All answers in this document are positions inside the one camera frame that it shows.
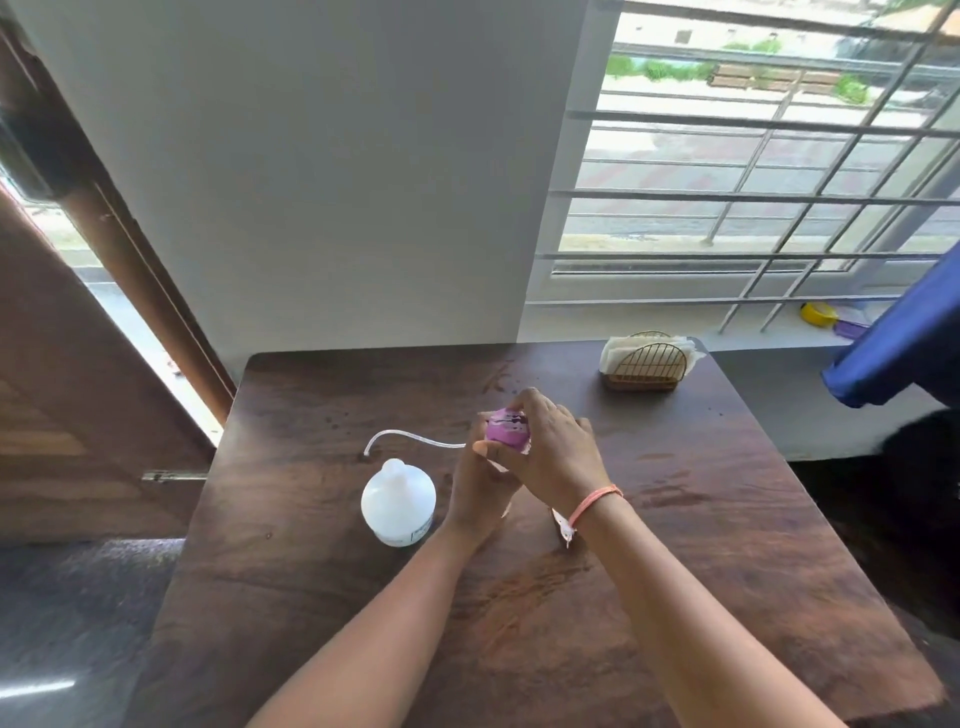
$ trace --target white napkin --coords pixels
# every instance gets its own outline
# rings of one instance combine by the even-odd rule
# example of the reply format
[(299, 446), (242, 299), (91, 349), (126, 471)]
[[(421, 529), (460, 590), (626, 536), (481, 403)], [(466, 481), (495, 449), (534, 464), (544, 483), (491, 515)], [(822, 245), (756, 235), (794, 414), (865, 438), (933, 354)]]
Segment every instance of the white napkin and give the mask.
[(640, 347), (647, 346), (647, 344), (670, 344), (683, 352), (686, 357), (684, 376), (690, 373), (698, 359), (705, 356), (703, 352), (697, 351), (696, 343), (689, 336), (671, 336), (669, 338), (662, 336), (614, 336), (600, 353), (601, 374), (613, 374), (620, 362)]

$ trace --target gold wire napkin holder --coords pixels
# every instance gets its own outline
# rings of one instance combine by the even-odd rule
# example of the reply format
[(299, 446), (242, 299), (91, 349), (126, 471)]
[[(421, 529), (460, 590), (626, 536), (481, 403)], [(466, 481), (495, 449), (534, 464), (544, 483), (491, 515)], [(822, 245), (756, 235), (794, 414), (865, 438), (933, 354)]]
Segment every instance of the gold wire napkin holder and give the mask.
[[(673, 338), (663, 331), (639, 331), (631, 336)], [(669, 342), (651, 342), (627, 354), (604, 384), (617, 392), (672, 392), (686, 375), (686, 354)]]

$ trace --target blue cloth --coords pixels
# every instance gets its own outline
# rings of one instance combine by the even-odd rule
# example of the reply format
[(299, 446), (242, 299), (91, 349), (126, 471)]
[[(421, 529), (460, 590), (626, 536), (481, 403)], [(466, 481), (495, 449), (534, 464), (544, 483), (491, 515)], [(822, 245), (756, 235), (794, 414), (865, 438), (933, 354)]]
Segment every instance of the blue cloth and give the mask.
[(848, 407), (885, 404), (916, 383), (960, 407), (960, 245), (887, 309), (823, 371)]

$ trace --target yellow tape roll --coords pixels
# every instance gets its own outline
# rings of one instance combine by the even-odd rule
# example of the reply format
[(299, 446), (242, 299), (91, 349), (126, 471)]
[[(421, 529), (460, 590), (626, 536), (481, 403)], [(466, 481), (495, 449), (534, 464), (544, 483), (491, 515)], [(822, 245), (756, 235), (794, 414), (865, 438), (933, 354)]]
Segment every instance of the yellow tape roll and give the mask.
[(800, 318), (815, 327), (828, 328), (840, 320), (840, 315), (829, 303), (804, 303), (800, 307)]

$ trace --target floor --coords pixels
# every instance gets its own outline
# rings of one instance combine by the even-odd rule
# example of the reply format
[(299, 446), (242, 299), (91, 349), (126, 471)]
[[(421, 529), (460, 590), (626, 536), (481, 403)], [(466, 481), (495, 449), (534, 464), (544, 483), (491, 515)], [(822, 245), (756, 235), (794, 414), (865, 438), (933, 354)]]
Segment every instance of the floor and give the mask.
[[(904, 540), (873, 503), (869, 459), (794, 469), (948, 687), (943, 706), (856, 725), (960, 725), (956, 571), (928, 545)], [(0, 726), (118, 728), (181, 547), (169, 540), (0, 549)], [(57, 683), (55, 691), (5, 697)]]

